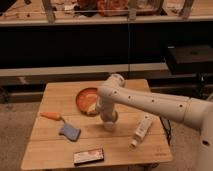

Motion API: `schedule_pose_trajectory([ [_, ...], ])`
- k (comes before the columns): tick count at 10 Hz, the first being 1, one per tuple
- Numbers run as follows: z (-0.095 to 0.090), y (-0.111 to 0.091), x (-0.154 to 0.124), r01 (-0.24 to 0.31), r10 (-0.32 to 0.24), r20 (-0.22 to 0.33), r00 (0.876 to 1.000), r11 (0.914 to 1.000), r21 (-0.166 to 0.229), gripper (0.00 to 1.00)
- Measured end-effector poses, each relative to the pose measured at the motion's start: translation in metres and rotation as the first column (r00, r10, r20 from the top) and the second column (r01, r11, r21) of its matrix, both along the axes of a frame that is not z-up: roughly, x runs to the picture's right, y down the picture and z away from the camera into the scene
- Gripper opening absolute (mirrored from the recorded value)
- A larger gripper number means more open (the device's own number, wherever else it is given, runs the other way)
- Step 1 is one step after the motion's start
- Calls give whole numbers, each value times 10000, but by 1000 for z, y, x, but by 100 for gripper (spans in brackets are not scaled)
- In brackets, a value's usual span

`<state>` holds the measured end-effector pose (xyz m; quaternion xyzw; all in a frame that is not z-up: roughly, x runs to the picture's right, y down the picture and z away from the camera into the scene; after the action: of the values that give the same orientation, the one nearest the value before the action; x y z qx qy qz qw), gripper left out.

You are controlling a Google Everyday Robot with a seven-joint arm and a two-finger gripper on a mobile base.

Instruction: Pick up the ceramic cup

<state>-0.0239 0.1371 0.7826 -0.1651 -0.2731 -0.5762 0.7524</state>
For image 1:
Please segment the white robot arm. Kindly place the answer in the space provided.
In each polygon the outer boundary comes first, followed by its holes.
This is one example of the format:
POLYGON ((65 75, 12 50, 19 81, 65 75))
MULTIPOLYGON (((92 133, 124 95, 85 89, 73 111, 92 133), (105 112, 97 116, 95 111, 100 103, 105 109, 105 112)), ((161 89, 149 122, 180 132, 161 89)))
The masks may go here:
POLYGON ((118 119, 115 104, 130 106, 153 115, 182 123, 200 132, 196 171, 213 171, 213 101, 197 98, 136 91, 125 88, 125 79, 112 74, 97 90, 94 110, 109 130, 118 119))

